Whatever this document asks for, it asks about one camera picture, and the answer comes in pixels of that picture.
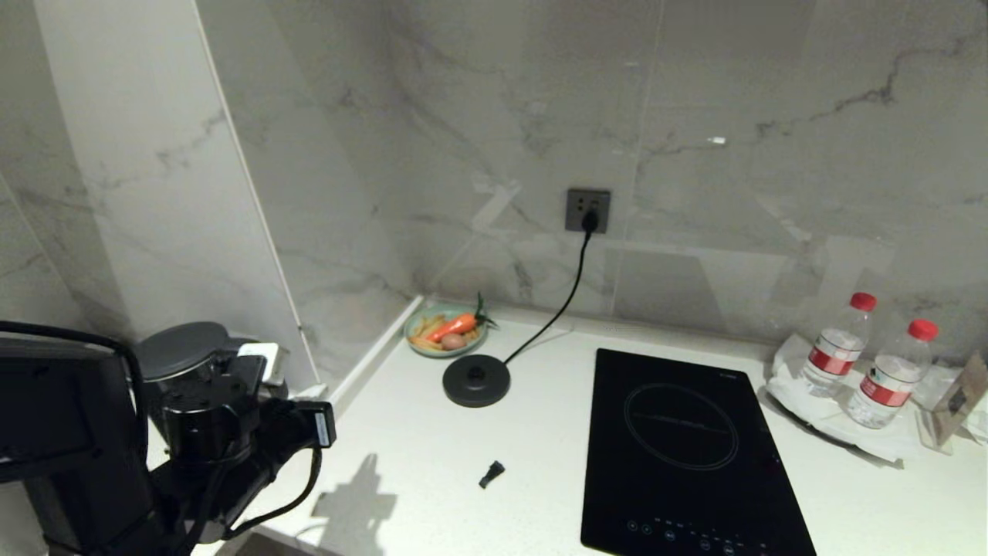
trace orange carrot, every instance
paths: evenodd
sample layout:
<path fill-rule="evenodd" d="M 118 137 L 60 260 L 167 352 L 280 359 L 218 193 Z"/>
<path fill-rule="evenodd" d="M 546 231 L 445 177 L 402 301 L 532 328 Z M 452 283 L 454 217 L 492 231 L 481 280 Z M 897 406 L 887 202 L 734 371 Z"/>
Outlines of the orange carrot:
<path fill-rule="evenodd" d="M 477 317 L 470 313 L 464 313 L 436 329 L 435 332 L 426 336 L 429 341 L 438 342 L 446 334 L 464 334 L 477 327 Z"/>

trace induction cooktop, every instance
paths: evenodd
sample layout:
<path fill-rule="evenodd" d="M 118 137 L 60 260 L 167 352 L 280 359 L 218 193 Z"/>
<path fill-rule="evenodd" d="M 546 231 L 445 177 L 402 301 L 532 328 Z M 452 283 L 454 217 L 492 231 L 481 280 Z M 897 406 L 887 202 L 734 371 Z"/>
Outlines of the induction cooktop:
<path fill-rule="evenodd" d="M 747 375 L 609 349 L 580 539 L 623 556 L 816 554 Z"/>

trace cooktop burner circle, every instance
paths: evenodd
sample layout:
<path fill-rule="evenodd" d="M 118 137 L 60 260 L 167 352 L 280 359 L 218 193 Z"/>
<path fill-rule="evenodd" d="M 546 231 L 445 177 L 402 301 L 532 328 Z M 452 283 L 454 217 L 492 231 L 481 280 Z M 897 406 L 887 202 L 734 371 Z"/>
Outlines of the cooktop burner circle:
<path fill-rule="evenodd" d="M 734 422 L 710 398 L 674 384 L 646 384 L 624 401 L 624 422 L 660 460 L 691 471 L 715 471 L 738 453 Z"/>

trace bottle label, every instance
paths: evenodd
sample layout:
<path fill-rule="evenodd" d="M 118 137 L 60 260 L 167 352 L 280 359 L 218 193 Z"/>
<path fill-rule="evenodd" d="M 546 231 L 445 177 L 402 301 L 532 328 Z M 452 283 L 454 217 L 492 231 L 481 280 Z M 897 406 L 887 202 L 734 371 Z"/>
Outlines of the bottle label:
<path fill-rule="evenodd" d="M 809 352 L 809 362 L 825 373 L 844 376 L 851 372 L 861 354 L 860 349 L 845 349 L 820 334 Z"/>
<path fill-rule="evenodd" d="M 873 401 L 890 408 L 899 408 L 909 400 L 915 382 L 901 381 L 883 371 L 877 363 L 862 380 L 862 392 Z"/>

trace black round kettle base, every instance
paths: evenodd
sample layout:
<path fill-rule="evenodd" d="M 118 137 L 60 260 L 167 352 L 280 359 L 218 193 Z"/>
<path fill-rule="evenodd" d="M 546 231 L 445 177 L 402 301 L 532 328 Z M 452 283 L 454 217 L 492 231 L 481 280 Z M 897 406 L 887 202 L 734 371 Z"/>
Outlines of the black round kettle base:
<path fill-rule="evenodd" d="M 466 408 L 490 406 L 504 398 L 510 387 L 508 366 L 490 355 L 460 357 L 443 374 L 446 395 Z"/>

